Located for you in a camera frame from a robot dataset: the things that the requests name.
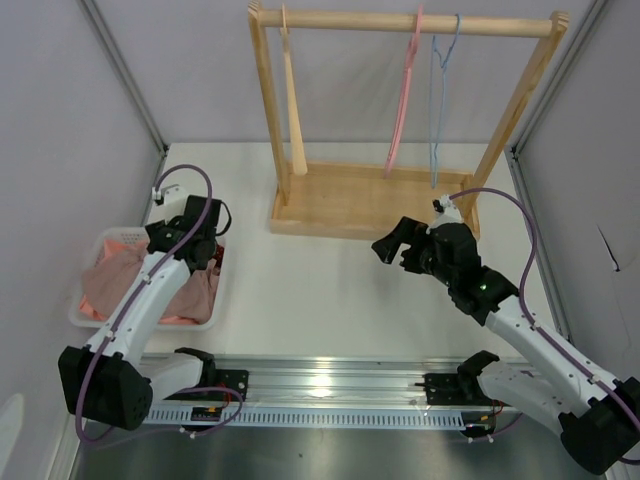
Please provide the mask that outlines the dusty pink pleated skirt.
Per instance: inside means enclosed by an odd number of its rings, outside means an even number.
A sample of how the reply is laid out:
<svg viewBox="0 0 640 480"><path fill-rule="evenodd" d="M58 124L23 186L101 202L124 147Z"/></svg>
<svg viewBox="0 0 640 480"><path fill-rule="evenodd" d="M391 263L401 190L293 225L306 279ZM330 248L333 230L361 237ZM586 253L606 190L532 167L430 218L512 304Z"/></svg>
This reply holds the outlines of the dusty pink pleated skirt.
<svg viewBox="0 0 640 480"><path fill-rule="evenodd" d="M126 245L107 239L104 258L82 274L83 297L79 310L93 320L110 317L133 285L143 260L147 243ZM202 325L211 318L218 290L222 254L220 247L204 270L195 271L170 301L160 322L165 325Z"/></svg>

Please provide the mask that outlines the beige wooden hanger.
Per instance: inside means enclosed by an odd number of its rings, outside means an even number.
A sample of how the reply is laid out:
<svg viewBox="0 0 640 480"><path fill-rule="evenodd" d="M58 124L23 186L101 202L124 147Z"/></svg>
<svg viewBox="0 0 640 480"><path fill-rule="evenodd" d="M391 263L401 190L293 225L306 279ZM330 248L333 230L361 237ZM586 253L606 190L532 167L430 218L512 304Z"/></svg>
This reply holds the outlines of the beige wooden hanger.
<svg viewBox="0 0 640 480"><path fill-rule="evenodd" d="M288 109L288 125L289 138L291 147L291 161L293 173L296 176L304 176L308 172L304 141L301 131L301 123L299 118L298 102L295 87L294 70L291 55L289 29L287 24L287 9L285 5L281 6L281 38L283 46L284 70L287 94Z"/></svg>

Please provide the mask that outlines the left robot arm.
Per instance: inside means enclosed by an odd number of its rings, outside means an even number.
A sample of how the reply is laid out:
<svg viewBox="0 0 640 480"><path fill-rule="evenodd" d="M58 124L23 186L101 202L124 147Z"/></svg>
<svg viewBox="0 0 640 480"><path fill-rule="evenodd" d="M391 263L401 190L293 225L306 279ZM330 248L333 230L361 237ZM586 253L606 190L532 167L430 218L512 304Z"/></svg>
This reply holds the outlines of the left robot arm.
<svg viewBox="0 0 640 480"><path fill-rule="evenodd" d="M83 275L86 303L105 318L81 347L58 359L64 400L78 421L134 430L151 404L185 390L197 400L216 390L213 355L177 349L144 372L140 360L162 320L210 321L222 270L218 242L230 210L219 199L190 195L182 213L146 225L147 242L105 257Z"/></svg>

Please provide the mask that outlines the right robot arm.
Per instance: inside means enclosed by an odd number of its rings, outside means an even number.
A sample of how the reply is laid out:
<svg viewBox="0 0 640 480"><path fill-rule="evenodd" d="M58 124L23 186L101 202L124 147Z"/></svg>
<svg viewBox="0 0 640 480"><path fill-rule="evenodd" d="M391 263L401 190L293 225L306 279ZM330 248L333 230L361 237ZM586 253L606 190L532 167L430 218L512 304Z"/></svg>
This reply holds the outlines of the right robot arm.
<svg viewBox="0 0 640 480"><path fill-rule="evenodd" d="M466 224L432 227L404 217L372 249L385 264L399 257L405 271L437 279L461 312L509 343L538 373L490 360L458 376L464 401L490 397L517 408L556 434L571 458L594 475L632 462L627 455L639 444L638 379L616 377L534 319L520 290L483 265Z"/></svg>

